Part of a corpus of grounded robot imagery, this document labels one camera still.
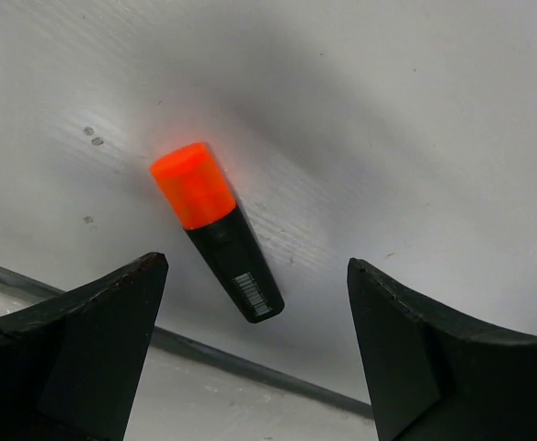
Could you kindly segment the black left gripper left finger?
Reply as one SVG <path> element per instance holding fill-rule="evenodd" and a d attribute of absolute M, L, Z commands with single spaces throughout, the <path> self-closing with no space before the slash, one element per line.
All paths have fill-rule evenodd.
<path fill-rule="evenodd" d="M 121 440 L 166 283 L 149 253 L 0 316 L 0 440 Z"/>

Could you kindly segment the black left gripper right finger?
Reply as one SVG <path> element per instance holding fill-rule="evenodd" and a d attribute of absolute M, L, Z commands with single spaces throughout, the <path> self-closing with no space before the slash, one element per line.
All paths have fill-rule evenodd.
<path fill-rule="evenodd" d="M 459 312 L 366 261 L 348 298 L 382 440 L 537 440 L 537 336 Z"/>

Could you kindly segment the orange highlighter marker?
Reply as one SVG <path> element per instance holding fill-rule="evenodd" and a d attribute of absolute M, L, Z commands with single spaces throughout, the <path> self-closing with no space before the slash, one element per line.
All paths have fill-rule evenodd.
<path fill-rule="evenodd" d="M 263 322 L 285 302 L 209 145 L 195 142 L 156 160 L 149 171 L 183 230 L 245 319 Z"/>

